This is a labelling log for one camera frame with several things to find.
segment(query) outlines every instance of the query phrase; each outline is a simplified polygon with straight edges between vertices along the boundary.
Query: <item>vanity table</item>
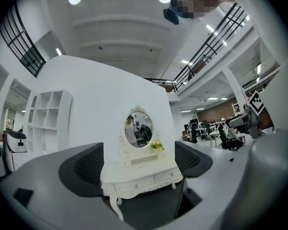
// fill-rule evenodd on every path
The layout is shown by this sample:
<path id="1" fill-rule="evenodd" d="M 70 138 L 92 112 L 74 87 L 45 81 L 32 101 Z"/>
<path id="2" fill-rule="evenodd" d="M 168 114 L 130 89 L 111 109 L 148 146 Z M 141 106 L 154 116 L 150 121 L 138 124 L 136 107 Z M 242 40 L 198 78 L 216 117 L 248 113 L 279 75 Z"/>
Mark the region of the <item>vanity table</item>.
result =
<path id="1" fill-rule="evenodd" d="M 128 126 L 122 126 L 121 135 L 119 135 L 119 159 L 117 164 L 108 166 L 102 180 L 103 189 L 110 197 L 110 204 L 122 221 L 124 221 L 123 214 L 119 208 L 122 198 L 130 199 L 140 193 L 154 191 L 170 184 L 174 190 L 175 183 L 182 180 L 182 175 L 175 162 L 175 154 L 167 152 L 167 148 L 164 150 L 152 149 L 151 143 L 153 141 L 161 142 L 161 140 L 158 130 L 145 109 L 140 106 L 131 109 L 126 117 L 127 120 L 122 123 L 131 125 L 133 129 L 132 122 L 137 121 L 134 119 L 143 115 L 147 116 L 146 125 L 152 127 L 149 143 L 145 147 L 134 147 L 131 145 L 134 143 L 129 142 L 134 140 L 132 132 L 125 132 Z"/>
<path id="2" fill-rule="evenodd" d="M 174 154 L 167 154 L 159 160 L 147 161 L 128 167 L 112 165 L 108 167 L 103 180 L 105 190 L 110 196 L 110 204 L 119 218 L 123 221 L 123 214 L 119 208 L 121 199 L 130 199 L 140 193 L 157 190 L 182 180 L 182 175 L 175 162 Z"/>

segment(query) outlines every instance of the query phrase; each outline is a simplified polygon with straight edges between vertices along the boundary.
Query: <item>metal railing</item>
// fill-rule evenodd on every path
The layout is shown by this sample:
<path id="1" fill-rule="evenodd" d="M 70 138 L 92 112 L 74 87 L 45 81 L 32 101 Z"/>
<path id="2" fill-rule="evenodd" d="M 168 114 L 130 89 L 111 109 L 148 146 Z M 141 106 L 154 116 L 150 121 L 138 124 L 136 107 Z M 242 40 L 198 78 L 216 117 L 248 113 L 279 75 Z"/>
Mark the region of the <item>metal railing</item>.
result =
<path id="1" fill-rule="evenodd" d="M 155 84 L 160 85 L 161 87 L 166 89 L 166 92 L 176 92 L 177 88 L 175 85 L 175 82 L 173 80 L 168 80 L 168 79 L 148 79 L 145 78 L 146 80 L 153 82 Z"/>
<path id="2" fill-rule="evenodd" d="M 0 33 L 10 50 L 33 76 L 37 77 L 46 63 L 21 20 L 17 4 L 13 5 L 0 24 Z"/>
<path id="3" fill-rule="evenodd" d="M 166 80 L 173 85 L 175 92 L 187 84 L 200 70 L 202 70 L 211 59 L 217 55 L 222 48 L 227 45 L 233 37 L 234 33 L 239 28 L 243 27 L 243 21 L 247 17 L 245 11 L 237 4 L 233 4 L 221 22 L 217 25 L 215 30 L 206 39 L 203 45 L 197 50 L 188 64 L 180 71 L 180 73 L 173 80 Z M 154 79 L 153 82 L 159 84 L 159 79 Z"/>

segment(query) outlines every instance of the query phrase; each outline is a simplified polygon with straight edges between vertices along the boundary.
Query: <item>flower arrangement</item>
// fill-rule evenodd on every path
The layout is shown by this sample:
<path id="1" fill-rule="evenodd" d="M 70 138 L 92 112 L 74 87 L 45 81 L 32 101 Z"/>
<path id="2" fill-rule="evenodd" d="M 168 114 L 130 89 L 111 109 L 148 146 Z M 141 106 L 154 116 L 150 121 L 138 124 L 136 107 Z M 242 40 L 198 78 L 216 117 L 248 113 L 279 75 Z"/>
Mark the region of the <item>flower arrangement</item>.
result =
<path id="1" fill-rule="evenodd" d="M 152 142 L 152 149 L 158 149 L 158 150 L 164 150 L 163 145 L 161 144 L 161 142 L 155 141 Z"/>

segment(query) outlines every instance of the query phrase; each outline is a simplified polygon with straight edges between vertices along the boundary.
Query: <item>oval mirror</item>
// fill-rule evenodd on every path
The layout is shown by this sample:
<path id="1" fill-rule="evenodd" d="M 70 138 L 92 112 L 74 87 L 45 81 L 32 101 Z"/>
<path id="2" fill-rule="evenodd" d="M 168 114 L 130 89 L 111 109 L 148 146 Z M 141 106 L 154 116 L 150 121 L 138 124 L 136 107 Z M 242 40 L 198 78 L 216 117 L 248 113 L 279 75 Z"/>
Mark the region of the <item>oval mirror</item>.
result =
<path id="1" fill-rule="evenodd" d="M 152 138 L 152 121 L 142 112 L 131 113 L 125 122 L 125 135 L 128 142 L 136 147 L 145 147 Z"/>

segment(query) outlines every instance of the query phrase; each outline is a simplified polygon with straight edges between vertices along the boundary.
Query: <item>curved table leg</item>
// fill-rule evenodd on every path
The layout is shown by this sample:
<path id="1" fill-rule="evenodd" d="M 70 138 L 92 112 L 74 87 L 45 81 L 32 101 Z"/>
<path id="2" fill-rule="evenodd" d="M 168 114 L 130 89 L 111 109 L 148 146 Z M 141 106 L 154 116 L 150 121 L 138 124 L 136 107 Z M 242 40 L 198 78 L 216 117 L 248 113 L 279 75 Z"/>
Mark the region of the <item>curved table leg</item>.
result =
<path id="1" fill-rule="evenodd" d="M 117 205 L 117 196 L 115 194 L 110 194 L 110 204 L 112 206 L 112 209 L 115 211 L 115 213 L 119 216 L 119 218 L 121 219 L 121 221 L 124 221 L 124 217 L 123 214 L 120 210 L 120 208 Z"/>
<path id="2" fill-rule="evenodd" d="M 117 199 L 118 199 L 118 200 L 117 200 L 117 204 L 118 204 L 118 205 L 121 205 L 121 203 L 122 203 L 122 202 L 121 202 L 121 197 L 117 197 Z"/>

